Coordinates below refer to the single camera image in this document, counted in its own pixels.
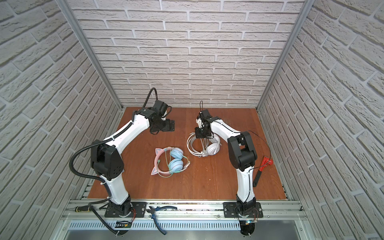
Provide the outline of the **white headphones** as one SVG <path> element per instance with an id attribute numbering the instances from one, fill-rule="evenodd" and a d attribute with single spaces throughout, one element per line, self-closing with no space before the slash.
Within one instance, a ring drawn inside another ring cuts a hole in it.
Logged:
<path id="1" fill-rule="evenodd" d="M 197 140 L 195 133 L 190 133 L 190 136 L 187 139 L 187 148 L 189 152 L 196 157 L 200 158 L 213 156 L 220 151 L 221 140 L 220 137 L 216 134 L 214 134 L 213 139 L 200 139 L 203 148 L 200 152 L 194 148 L 195 140 Z"/>

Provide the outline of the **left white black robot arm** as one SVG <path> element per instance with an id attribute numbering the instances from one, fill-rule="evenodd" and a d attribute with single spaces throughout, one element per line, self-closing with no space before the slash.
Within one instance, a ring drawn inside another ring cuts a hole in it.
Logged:
<path id="1" fill-rule="evenodd" d="M 91 148 L 91 168 L 101 178 L 101 184 L 108 193 L 109 206 L 120 216 L 131 212 L 131 197 L 126 190 L 122 173 L 124 161 L 122 152 L 143 131 L 150 129 L 153 134 L 173 132 L 175 122 L 167 119 L 172 107 L 156 100 L 153 107 L 142 107 L 134 111 L 132 119 L 103 141 L 94 141 Z"/>

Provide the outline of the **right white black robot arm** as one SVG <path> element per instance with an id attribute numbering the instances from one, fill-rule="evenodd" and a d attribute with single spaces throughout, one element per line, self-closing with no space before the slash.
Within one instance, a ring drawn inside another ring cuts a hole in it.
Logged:
<path id="1" fill-rule="evenodd" d="M 229 159 L 237 171 L 237 211 L 249 215 L 256 208 L 253 190 L 253 167 L 257 153 L 248 132 L 239 132 L 219 117 L 212 117 L 208 110 L 201 110 L 196 120 L 195 136 L 190 137 L 187 146 L 196 156 L 215 155 L 220 150 L 220 139 L 228 144 Z"/>

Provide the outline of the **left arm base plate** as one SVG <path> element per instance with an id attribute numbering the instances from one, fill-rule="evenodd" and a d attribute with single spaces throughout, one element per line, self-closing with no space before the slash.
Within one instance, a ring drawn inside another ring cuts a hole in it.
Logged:
<path id="1" fill-rule="evenodd" d="M 146 202 L 128 202 L 123 205 L 116 205 L 109 202 L 104 217 L 106 218 L 143 218 L 146 213 Z"/>

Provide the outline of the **pink blue cat-ear headphones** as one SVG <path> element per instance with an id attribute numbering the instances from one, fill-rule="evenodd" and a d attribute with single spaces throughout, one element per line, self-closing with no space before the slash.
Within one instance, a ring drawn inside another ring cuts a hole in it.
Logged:
<path id="1" fill-rule="evenodd" d="M 185 171 L 189 165 L 190 160 L 184 156 L 183 150 L 180 148 L 175 147 L 167 147 L 164 149 L 156 148 L 156 157 L 154 159 L 154 167 L 152 169 L 151 175 L 159 175 L 163 178 L 169 178 L 175 173 L 181 173 Z M 159 163 L 160 163 L 160 157 L 162 154 L 165 154 L 167 156 L 167 153 L 170 155 L 170 161 L 168 162 L 168 159 L 166 158 L 166 163 L 168 166 L 168 171 L 161 171 L 159 169 Z"/>

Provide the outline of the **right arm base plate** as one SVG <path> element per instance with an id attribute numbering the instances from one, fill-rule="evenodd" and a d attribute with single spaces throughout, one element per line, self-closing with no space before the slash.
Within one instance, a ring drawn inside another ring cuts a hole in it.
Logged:
<path id="1" fill-rule="evenodd" d="M 223 203 L 225 218 L 263 218 L 263 210 L 259 202 L 224 202 Z"/>

